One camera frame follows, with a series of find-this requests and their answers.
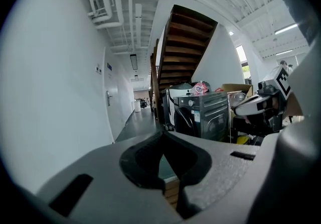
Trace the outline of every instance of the wooden floor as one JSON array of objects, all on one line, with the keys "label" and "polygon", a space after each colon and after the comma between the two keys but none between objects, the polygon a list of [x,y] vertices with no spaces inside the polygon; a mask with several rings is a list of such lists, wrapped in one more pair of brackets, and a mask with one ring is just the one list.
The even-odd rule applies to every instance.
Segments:
[{"label": "wooden floor", "polygon": [[165,198],[174,209],[176,209],[179,199],[179,187],[179,179],[166,183],[165,185]]}]

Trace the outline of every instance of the hallway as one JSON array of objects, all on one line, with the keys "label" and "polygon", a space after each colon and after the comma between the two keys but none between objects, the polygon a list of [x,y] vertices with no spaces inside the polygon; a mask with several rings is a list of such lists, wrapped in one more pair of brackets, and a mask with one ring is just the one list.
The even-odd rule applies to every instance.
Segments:
[{"label": "hallway", "polygon": [[[130,139],[132,137],[146,135],[148,133],[153,134],[157,131],[161,131],[162,129],[162,125],[155,121],[154,115],[149,108],[141,109],[141,112],[134,112],[129,117],[126,126],[123,128],[118,138],[116,139],[116,143]],[[175,177],[175,173],[164,155],[159,163],[158,176],[162,179]]]}]

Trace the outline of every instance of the black rectangular cutout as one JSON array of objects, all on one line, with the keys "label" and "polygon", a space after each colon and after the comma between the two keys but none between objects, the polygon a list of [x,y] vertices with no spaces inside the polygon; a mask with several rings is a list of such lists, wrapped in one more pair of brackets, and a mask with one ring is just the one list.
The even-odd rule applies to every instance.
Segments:
[{"label": "black rectangular cutout", "polygon": [[253,155],[253,154],[245,154],[245,153],[236,152],[236,151],[234,151],[230,155],[237,157],[237,158],[242,158],[244,160],[250,160],[250,161],[253,161],[255,158],[255,155]]},{"label": "black rectangular cutout", "polygon": [[64,217],[67,217],[82,194],[93,180],[87,174],[78,175],[60,194],[49,204],[49,207]]}]

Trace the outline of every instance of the white ceiling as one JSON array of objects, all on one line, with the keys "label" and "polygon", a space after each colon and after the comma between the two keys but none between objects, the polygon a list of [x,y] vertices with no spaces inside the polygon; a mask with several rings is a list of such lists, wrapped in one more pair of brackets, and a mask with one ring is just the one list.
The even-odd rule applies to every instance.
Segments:
[{"label": "white ceiling", "polygon": [[[150,84],[149,56],[154,45],[150,44],[153,22],[156,22],[155,12],[158,0],[133,0],[133,30],[134,43],[137,47],[135,32],[135,4],[142,4],[141,18],[141,47],[135,49],[137,55],[138,70],[134,71],[130,62],[131,53],[131,33],[129,24],[128,0],[121,0],[124,14],[124,30],[122,28],[109,28],[108,40],[112,46],[112,51],[122,61],[131,79],[134,75],[144,78],[144,81],[133,82],[134,90],[148,89]],[[304,53],[308,50],[308,45],[299,31],[294,28],[287,32],[275,35],[275,31],[294,23],[282,0],[196,0],[211,7],[228,19],[234,27],[238,27],[252,41],[263,59],[274,57],[276,53],[294,49],[286,56]],[[114,14],[110,21],[118,21],[117,14]],[[236,34],[232,37],[235,46],[239,46]]]}]

